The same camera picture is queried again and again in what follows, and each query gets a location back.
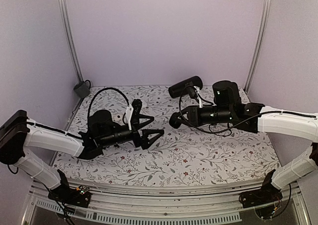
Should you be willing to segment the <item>black round earbud case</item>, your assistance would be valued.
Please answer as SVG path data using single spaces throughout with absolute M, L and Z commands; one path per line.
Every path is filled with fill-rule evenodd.
M 169 119 L 169 125 L 174 129 L 178 129 L 182 125 L 183 119 L 179 112 L 175 112 L 171 115 Z

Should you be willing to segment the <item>white earbud charging case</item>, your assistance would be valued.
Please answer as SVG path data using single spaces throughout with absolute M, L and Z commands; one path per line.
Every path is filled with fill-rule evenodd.
M 115 114 L 113 116 L 113 119 L 114 119 L 115 122 L 121 122 L 124 119 L 124 117 L 125 116 L 123 114 Z

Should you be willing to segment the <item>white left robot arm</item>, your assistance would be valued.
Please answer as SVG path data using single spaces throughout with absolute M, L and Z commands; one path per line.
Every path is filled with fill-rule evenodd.
M 88 118 L 88 130 L 76 136 L 68 131 L 51 128 L 17 111 L 0 128 L 0 161 L 14 165 L 42 182 L 63 202 L 74 198 L 72 188 L 62 183 L 62 174 L 35 155 L 31 148 L 41 148 L 69 154 L 81 160 L 91 160 L 103 154 L 103 149 L 132 141 L 134 146 L 148 149 L 164 135 L 164 130 L 146 129 L 152 116 L 126 113 L 128 123 L 112 120 L 108 110 L 98 110 Z

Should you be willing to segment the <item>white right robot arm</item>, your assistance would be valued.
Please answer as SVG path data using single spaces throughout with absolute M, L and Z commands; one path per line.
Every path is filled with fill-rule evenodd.
M 261 203 L 268 203 L 286 185 L 318 168 L 318 115 L 276 109 L 261 103 L 243 104 L 239 88 L 229 80 L 213 84 L 214 104 L 204 106 L 199 98 L 197 106 L 188 106 L 173 113 L 169 124 L 201 130 L 208 124 L 229 124 L 231 129 L 250 133 L 275 133 L 311 141 L 311 145 L 297 158 L 268 173 L 257 192 Z

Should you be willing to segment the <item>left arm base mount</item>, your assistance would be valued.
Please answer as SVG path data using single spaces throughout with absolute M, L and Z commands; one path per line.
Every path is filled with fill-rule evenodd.
M 57 172 L 61 179 L 60 185 L 48 190 L 48 198 L 62 204 L 88 208 L 92 196 L 89 187 L 80 185 L 77 188 L 71 188 L 65 174 L 59 169 Z

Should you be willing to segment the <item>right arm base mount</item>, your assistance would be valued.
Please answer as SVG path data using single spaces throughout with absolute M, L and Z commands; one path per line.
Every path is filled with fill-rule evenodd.
M 272 182 L 272 176 L 275 169 L 269 172 L 262 182 L 259 189 L 245 191 L 239 194 L 238 201 L 242 204 L 243 208 L 263 205 L 270 202 L 279 201 L 283 198 L 281 190 L 275 188 Z

